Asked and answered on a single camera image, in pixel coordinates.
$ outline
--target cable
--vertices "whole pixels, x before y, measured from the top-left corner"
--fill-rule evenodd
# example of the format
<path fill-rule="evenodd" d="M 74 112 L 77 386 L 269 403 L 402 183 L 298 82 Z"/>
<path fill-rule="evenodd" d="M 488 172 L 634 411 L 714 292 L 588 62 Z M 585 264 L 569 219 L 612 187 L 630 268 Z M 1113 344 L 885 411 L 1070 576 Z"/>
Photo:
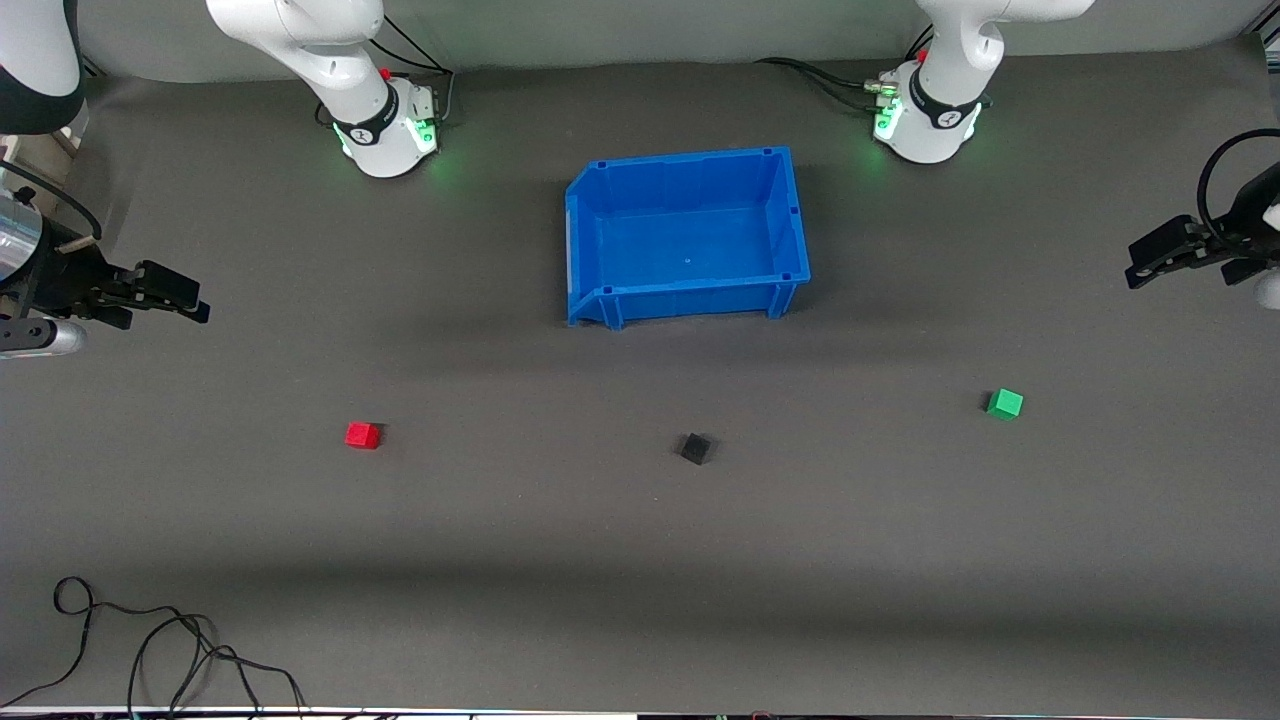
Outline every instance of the cable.
<path fill-rule="evenodd" d="M 915 42 L 913 42 L 911 47 L 908 49 L 906 55 L 902 55 L 902 60 L 914 60 L 915 54 L 924 49 L 924 44 L 933 40 L 932 31 L 933 31 L 933 23 L 929 23 L 928 27 L 922 29 L 920 35 L 915 37 Z"/>
<path fill-rule="evenodd" d="M 795 68 L 801 73 L 817 76 L 832 85 L 838 85 L 841 87 L 849 87 L 852 90 L 863 88 L 863 83 L 860 82 L 854 82 L 850 79 L 845 79 L 840 76 L 831 74 L 827 70 L 819 68 L 818 65 L 813 65 L 803 60 L 796 60 L 794 58 L 760 58 L 759 60 L 756 60 L 756 63 L 763 63 L 765 65 L 782 65 L 786 68 Z"/>
<path fill-rule="evenodd" d="M 836 92 L 833 87 L 827 85 L 827 82 L 829 82 L 838 87 L 860 91 L 863 90 L 863 83 L 860 82 L 852 82 L 845 79 L 840 76 L 831 74 L 822 68 L 791 58 L 762 58 L 756 60 L 756 63 L 763 63 L 765 65 L 781 65 L 785 68 L 792 68 L 797 70 L 805 79 L 814 83 L 818 87 L 818 90 L 823 91 L 828 97 L 831 97 L 836 102 L 840 102 L 841 105 L 845 105 L 846 108 L 852 108 L 855 110 L 865 110 L 868 113 L 876 113 L 878 110 L 876 106 L 865 102 L 854 102 L 852 100 L 845 97 L 844 95 L 840 95 L 838 92 Z"/>
<path fill-rule="evenodd" d="M 383 15 L 383 19 L 387 20 L 387 24 L 392 26 L 392 29 L 394 29 L 397 33 L 399 33 L 401 37 L 403 37 L 410 45 L 412 45 L 413 50 L 417 50 L 419 53 L 422 54 L 424 58 L 426 58 L 428 60 L 430 60 L 431 64 L 434 64 L 438 70 L 440 70 L 442 73 L 449 73 L 449 74 L 453 73 L 453 70 L 445 68 L 444 65 L 442 65 L 439 63 L 439 60 L 436 60 L 435 58 L 433 58 L 430 53 L 428 53 L 426 50 L 422 50 L 422 46 L 419 45 L 412 37 L 410 37 L 407 32 L 404 32 L 403 29 L 401 29 L 399 26 L 396 24 L 396 20 L 390 19 L 385 14 Z"/>
<path fill-rule="evenodd" d="M 84 597 L 86 597 L 84 607 L 81 607 L 79 610 L 68 610 L 67 606 L 63 605 L 63 592 L 69 584 L 77 584 L 81 587 L 81 589 L 84 591 Z M 196 646 L 195 646 L 195 655 L 192 656 L 191 660 L 191 666 L 188 667 L 187 674 L 183 678 L 182 685 L 174 694 L 173 701 L 170 701 L 169 715 L 168 715 L 170 719 L 173 717 L 173 714 L 178 703 L 182 701 L 182 697 L 189 689 L 191 683 L 195 680 L 196 675 L 200 674 L 201 667 L 209 660 L 221 660 L 236 665 L 237 673 L 239 674 L 241 684 L 244 688 L 244 694 L 248 696 L 250 702 L 253 703 L 255 714 L 261 712 L 262 703 L 259 701 L 257 694 L 253 692 L 253 687 L 250 684 L 248 675 L 244 673 L 244 669 L 251 667 L 253 670 L 260 670 L 264 673 L 275 673 L 284 675 L 284 678 L 289 683 L 289 689 L 293 693 L 293 701 L 294 705 L 297 705 L 298 716 L 300 717 L 302 716 L 302 706 L 306 705 L 306 700 L 302 697 L 302 689 L 298 687 L 298 683 L 293 678 L 293 675 L 287 670 L 282 670 L 280 667 L 273 667 L 270 665 L 253 662 L 252 660 L 241 657 L 236 652 L 236 650 L 232 648 L 230 646 L 214 644 L 212 641 L 209 639 L 209 635 L 205 633 L 205 630 L 200 626 L 201 621 L 209 624 L 210 626 L 212 625 L 212 621 L 207 616 L 200 614 L 182 612 L 180 610 L 178 610 L 172 605 L 161 605 L 159 607 L 151 607 L 147 610 L 134 610 L 132 607 L 124 607 L 114 602 L 105 602 L 105 601 L 100 602 L 93 597 L 93 588 L 90 587 L 90 584 L 83 578 L 76 575 L 69 575 L 67 578 L 63 578 L 61 580 L 58 580 L 56 585 L 54 585 L 54 610 L 56 610 L 60 615 L 84 616 L 84 625 L 81 628 L 81 641 L 79 641 L 79 648 L 76 652 L 76 660 L 72 661 L 70 667 L 68 667 L 67 671 L 63 673 L 61 676 L 58 678 L 56 680 L 51 683 L 45 683 L 42 685 L 36 685 L 28 689 L 27 692 L 19 694 L 18 697 L 10 700 L 9 702 L 0 705 L 0 708 L 20 702 L 32 693 L 59 685 L 68 678 L 70 678 L 73 673 L 76 673 L 76 669 L 79 667 L 81 661 L 84 660 L 84 650 L 88 647 L 88 632 L 93 624 L 93 614 L 100 607 L 108 607 L 115 610 L 116 612 L 122 612 L 124 615 L 151 615 L 154 612 L 169 612 L 173 615 L 173 618 L 164 620 L 163 623 L 152 628 L 150 633 L 147 633 L 146 638 L 142 641 L 142 644 L 138 647 L 138 652 L 133 656 L 133 665 L 129 670 L 128 692 L 125 696 L 129 716 L 133 716 L 133 688 L 137 683 L 138 674 L 142 670 L 142 660 L 147 652 L 147 647 L 151 644 L 151 641 L 161 630 L 174 624 L 178 624 L 184 630 L 187 630 L 192 635 L 192 638 L 195 638 Z"/>
<path fill-rule="evenodd" d="M 436 67 L 436 65 L 424 65 L 422 63 L 417 63 L 415 60 L 410 60 L 408 58 L 404 58 L 403 55 L 397 55 L 396 53 L 392 53 L 390 50 L 383 47 L 381 44 L 379 44 L 376 40 L 370 40 L 369 42 L 374 47 L 381 50 L 384 54 L 390 55 L 392 58 L 396 58 L 397 60 L 399 60 L 401 63 L 404 63 L 406 65 L 413 65 L 415 68 L 422 68 L 424 70 L 433 70 L 433 72 L 436 72 L 436 73 L 440 73 L 440 74 L 445 74 L 445 76 L 449 74 L 449 70 L 447 70 L 444 68 L 440 68 L 440 67 Z"/>
<path fill-rule="evenodd" d="M 1201 224 L 1208 228 L 1213 240 L 1221 242 L 1226 247 L 1234 250 L 1239 255 L 1253 258 L 1254 260 L 1261 260 L 1262 263 L 1270 265 L 1271 258 L 1265 252 L 1261 252 L 1253 247 L 1245 247 L 1243 243 L 1235 240 L 1228 240 L 1222 231 L 1219 229 L 1217 223 L 1210 217 L 1208 213 L 1208 181 L 1213 177 L 1213 169 L 1217 168 L 1219 160 L 1226 151 L 1235 147 L 1236 145 L 1244 142 L 1245 140 L 1253 140 L 1254 137 L 1280 137 L 1280 128 L 1258 128 L 1251 129 L 1248 132 L 1242 132 L 1240 135 L 1228 140 L 1222 145 L 1217 146 L 1217 150 L 1208 156 L 1204 163 L 1204 169 L 1201 170 L 1199 182 L 1196 183 L 1196 210 L 1199 213 Z"/>
<path fill-rule="evenodd" d="M 72 208 L 74 208 L 77 213 L 79 213 L 81 215 L 84 217 L 86 220 L 88 220 L 88 224 L 93 228 L 93 240 L 102 240 L 102 223 L 99 223 L 97 218 L 93 217 L 93 213 L 90 213 L 88 208 L 81 205 L 78 200 L 76 200 L 70 195 L 67 195 L 65 192 L 63 192 L 61 188 L 50 184 L 49 182 L 46 182 L 40 176 L 36 176 L 36 174 L 31 173 L 26 168 L 19 168 L 18 165 L 14 165 L 13 163 L 10 163 L 8 160 L 0 160 L 0 168 L 4 168 L 6 170 L 12 172 L 15 176 L 20 176 L 20 177 L 23 177 L 23 178 L 26 178 L 26 179 L 28 179 L 28 181 L 38 184 L 40 187 L 47 190 L 49 192 L 56 195 L 59 200 L 61 200 L 63 202 L 65 202 L 65 204 L 70 205 Z"/>
<path fill-rule="evenodd" d="M 457 73 L 449 73 L 449 90 L 444 92 L 444 111 L 440 113 L 440 122 L 449 119 L 449 113 L 453 111 L 453 83 L 458 81 Z"/>

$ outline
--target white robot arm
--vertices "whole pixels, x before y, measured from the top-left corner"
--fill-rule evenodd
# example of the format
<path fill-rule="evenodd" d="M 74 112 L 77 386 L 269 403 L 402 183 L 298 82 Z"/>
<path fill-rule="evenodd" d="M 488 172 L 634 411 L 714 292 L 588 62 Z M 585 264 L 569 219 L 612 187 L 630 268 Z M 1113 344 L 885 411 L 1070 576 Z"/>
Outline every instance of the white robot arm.
<path fill-rule="evenodd" d="M 301 77 L 334 118 L 343 151 L 366 174 L 407 173 L 436 149 L 429 88 L 384 79 L 360 44 L 383 26 L 381 0 L 207 0 L 228 36 Z"/>
<path fill-rule="evenodd" d="M 0 133 L 54 132 L 83 101 L 76 0 L 0 3 Z"/>
<path fill-rule="evenodd" d="M 899 86 L 873 136 L 913 163 L 941 163 L 973 135 L 983 90 L 1005 58 L 996 23 L 1076 18 L 1093 0 L 916 0 L 933 20 L 924 63 L 881 73 Z"/>

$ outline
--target blue plastic bin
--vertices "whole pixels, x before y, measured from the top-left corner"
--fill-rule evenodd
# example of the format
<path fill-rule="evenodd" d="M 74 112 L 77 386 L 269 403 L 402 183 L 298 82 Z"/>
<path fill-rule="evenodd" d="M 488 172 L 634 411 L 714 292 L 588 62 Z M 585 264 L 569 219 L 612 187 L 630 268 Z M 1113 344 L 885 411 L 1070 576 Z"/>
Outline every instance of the blue plastic bin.
<path fill-rule="evenodd" d="M 764 310 L 809 282 L 786 147 L 599 160 L 564 195 L 568 324 Z"/>

